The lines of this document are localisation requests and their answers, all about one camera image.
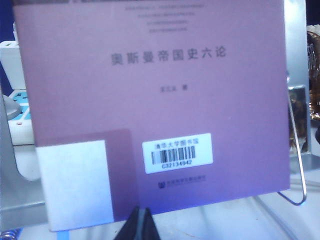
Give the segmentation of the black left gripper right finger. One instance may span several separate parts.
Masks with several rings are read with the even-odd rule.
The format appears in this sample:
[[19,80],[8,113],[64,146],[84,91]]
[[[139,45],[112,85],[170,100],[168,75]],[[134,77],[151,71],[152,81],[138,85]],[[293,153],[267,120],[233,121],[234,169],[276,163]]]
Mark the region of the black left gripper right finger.
[[144,240],[160,240],[160,235],[154,222],[151,210],[145,209],[143,219],[143,239]]

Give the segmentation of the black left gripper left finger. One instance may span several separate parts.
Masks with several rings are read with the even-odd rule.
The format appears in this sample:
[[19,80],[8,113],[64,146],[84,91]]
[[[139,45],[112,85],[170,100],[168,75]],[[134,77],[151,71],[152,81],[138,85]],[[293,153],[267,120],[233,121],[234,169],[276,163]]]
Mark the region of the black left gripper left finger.
[[142,227],[144,221],[144,211],[136,206],[130,213],[127,221],[117,234],[118,240],[140,240],[142,237]]

